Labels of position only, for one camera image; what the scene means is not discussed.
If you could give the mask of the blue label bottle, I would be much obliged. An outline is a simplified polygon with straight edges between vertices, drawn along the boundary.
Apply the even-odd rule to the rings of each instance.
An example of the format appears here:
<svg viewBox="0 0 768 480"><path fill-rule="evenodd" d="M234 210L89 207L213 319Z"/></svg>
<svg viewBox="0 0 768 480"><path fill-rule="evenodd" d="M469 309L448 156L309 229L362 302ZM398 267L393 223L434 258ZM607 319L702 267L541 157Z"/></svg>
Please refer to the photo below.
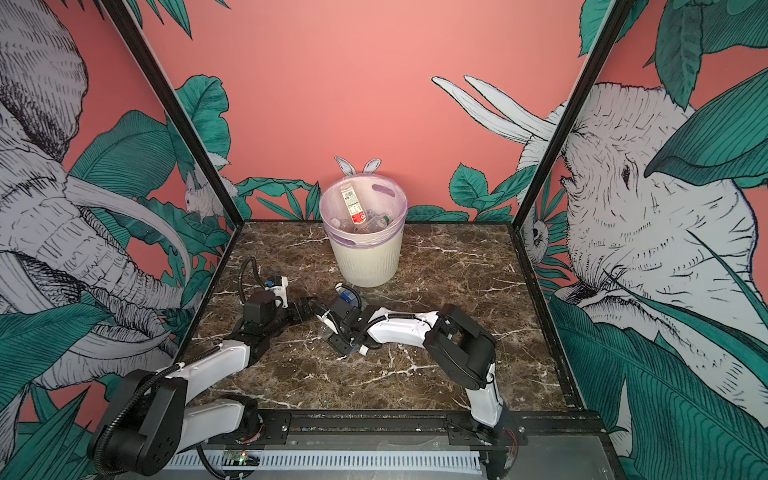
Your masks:
<svg viewBox="0 0 768 480"><path fill-rule="evenodd" d="M336 326L336 323L335 323L335 321L333 320L333 318L332 318L332 316L331 316L331 312L330 312L330 311L327 311L327 312L325 312L324 314L322 314L322 315L319 315L319 316L318 316L318 319L319 319L319 320L320 320L320 321L321 321L321 322L322 322L324 325L326 325L326 326L327 326L327 327L328 327L328 328L331 330L331 332L332 332L333 334L338 334L338 327Z"/></svg>
<svg viewBox="0 0 768 480"><path fill-rule="evenodd" d="M335 290L339 295L339 297L342 298L348 304L355 307L362 306L362 298L360 294L353 287L344 283L339 283L335 286Z"/></svg>

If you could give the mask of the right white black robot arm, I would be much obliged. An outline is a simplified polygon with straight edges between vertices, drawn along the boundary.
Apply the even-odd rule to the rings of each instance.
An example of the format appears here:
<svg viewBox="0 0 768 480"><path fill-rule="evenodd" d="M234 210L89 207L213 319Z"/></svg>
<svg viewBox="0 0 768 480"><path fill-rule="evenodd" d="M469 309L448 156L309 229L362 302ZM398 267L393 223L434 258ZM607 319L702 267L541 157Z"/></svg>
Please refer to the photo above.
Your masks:
<svg viewBox="0 0 768 480"><path fill-rule="evenodd" d="M365 355L385 344L422 348L466 390L473 420L486 427L501 420L504 402L497 385L496 340L459 307L446 304L429 312L400 312L376 305L360 308L338 297L331 306L320 305L315 311L330 328L328 342L339 355Z"/></svg>

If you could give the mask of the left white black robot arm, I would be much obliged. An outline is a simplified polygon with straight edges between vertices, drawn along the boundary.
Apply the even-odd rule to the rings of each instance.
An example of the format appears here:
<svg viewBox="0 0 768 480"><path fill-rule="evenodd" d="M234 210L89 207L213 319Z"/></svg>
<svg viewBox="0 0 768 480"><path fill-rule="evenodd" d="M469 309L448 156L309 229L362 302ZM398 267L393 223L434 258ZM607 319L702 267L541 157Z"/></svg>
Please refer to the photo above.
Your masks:
<svg viewBox="0 0 768 480"><path fill-rule="evenodd" d="M257 400L234 395L196 407L190 403L222 379L257 363L272 338L313 319L314 307L312 297L284 302L260 291L246 302L233 331L192 361L125 376L88 445L87 456L97 472L151 476L176 453L213 437L243 446L262 439L265 421Z"/></svg>

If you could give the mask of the clear bottle red white label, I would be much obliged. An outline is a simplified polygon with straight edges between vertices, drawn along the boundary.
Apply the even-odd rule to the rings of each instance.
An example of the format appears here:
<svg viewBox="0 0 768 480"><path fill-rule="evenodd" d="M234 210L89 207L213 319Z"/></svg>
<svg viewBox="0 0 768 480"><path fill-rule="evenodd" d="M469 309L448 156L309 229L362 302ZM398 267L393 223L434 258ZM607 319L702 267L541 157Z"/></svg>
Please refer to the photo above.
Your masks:
<svg viewBox="0 0 768 480"><path fill-rule="evenodd" d="M341 186L341 195L353 224L361 225L365 223L367 221L366 211L351 182Z"/></svg>

